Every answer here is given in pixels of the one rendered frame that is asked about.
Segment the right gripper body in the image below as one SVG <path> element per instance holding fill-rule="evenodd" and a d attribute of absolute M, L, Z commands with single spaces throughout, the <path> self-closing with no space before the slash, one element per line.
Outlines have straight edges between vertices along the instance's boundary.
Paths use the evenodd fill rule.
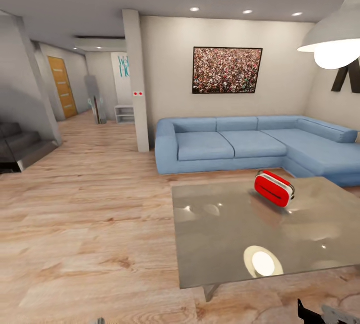
<path fill-rule="evenodd" d="M 304 324 L 326 324 L 322 319 L 321 315 L 310 311 L 308 309 L 304 309 Z"/>

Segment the radio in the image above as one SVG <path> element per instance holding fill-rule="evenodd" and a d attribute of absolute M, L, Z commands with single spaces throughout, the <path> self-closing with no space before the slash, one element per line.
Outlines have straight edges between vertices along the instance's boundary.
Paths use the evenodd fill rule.
<path fill-rule="evenodd" d="M 284 208 L 291 204 L 295 198 L 293 185 L 267 170 L 263 172 L 266 174 L 257 175 L 255 178 L 256 191 L 279 207 Z"/>

